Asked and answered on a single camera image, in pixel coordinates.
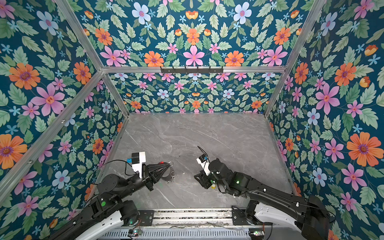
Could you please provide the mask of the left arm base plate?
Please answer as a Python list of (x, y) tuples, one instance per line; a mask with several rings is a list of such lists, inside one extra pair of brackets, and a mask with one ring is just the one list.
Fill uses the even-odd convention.
[(133, 226), (150, 227), (153, 224), (154, 217), (154, 210), (138, 210), (138, 215), (136, 217), (136, 221), (133, 223)]

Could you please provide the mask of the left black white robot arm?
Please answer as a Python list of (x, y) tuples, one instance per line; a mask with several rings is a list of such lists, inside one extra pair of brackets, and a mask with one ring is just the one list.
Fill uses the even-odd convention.
[(139, 211), (132, 200), (124, 198), (147, 188), (152, 191), (154, 184), (172, 167), (169, 163), (142, 164), (142, 170), (125, 179), (109, 174), (97, 185), (98, 195), (87, 206), (53, 233), (48, 240), (96, 240), (103, 234), (123, 226), (134, 225)]

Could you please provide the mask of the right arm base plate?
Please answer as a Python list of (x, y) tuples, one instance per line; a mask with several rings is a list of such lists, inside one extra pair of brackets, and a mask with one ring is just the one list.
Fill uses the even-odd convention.
[(247, 209), (241, 209), (237, 206), (231, 206), (232, 222), (234, 226), (272, 226), (272, 223), (261, 222), (254, 215), (251, 215)]

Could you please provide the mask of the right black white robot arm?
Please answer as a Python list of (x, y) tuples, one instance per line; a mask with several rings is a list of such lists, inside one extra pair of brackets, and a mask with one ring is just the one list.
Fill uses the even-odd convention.
[(290, 227), (307, 240), (328, 239), (331, 213), (318, 197), (282, 192), (249, 175), (233, 172), (219, 159), (210, 161), (206, 155), (199, 156), (197, 163), (202, 170), (194, 178), (204, 189), (215, 186), (222, 194), (250, 200), (247, 217)]

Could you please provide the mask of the metal keyring with red handle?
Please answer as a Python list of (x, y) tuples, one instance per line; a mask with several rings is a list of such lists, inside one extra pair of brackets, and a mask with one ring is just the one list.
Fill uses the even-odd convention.
[(176, 174), (174, 171), (174, 163), (173, 162), (161, 162), (161, 168), (160, 168), (160, 173), (161, 173), (161, 180), (170, 183), (174, 180)]

